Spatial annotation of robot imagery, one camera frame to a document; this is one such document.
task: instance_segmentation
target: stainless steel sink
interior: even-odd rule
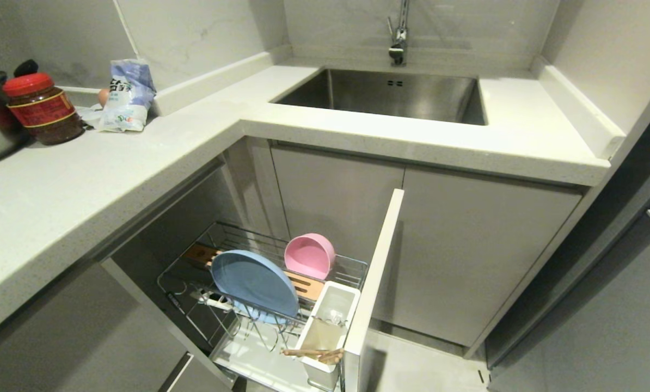
[[[487,124],[477,80],[469,77],[325,69],[273,102]]]

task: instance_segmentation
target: plastic bag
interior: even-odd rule
[[[109,97],[100,119],[100,131],[143,131],[156,88],[143,60],[113,60]]]

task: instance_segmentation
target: blue plate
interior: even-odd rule
[[[287,316],[298,314],[298,296],[289,278],[275,263],[257,253],[247,250],[220,253],[211,263],[211,275],[218,289],[227,295]],[[236,302],[234,306],[261,322],[285,322],[242,303]]]

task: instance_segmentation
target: faucet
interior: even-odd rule
[[[398,17],[397,29],[393,32],[393,24],[388,17],[388,30],[390,39],[393,44],[388,48],[388,55],[393,59],[390,65],[394,67],[404,67],[407,63],[407,10],[409,10],[410,0],[400,0],[400,17]]]

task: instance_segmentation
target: white countertop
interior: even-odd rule
[[[0,323],[243,136],[587,186],[609,167],[528,72],[480,74],[489,126],[268,103],[314,72],[275,65],[141,133],[86,132],[1,161]]]

